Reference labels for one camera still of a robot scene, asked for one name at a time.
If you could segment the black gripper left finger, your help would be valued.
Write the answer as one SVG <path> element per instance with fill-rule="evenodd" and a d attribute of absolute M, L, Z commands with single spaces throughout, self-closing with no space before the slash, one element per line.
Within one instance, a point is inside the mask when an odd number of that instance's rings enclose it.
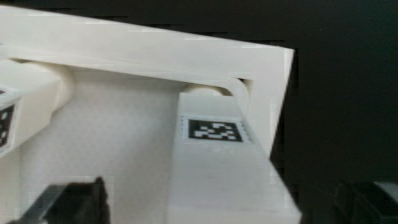
<path fill-rule="evenodd" d="M 103 178 L 50 185 L 19 218 L 19 224 L 110 224 Z"/>

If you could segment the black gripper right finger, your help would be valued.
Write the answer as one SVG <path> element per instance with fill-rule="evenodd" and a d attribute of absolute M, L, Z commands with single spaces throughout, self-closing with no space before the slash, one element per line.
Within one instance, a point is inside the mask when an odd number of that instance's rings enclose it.
<path fill-rule="evenodd" d="M 398 224 L 398 183 L 341 181 L 334 206 L 346 224 Z"/>

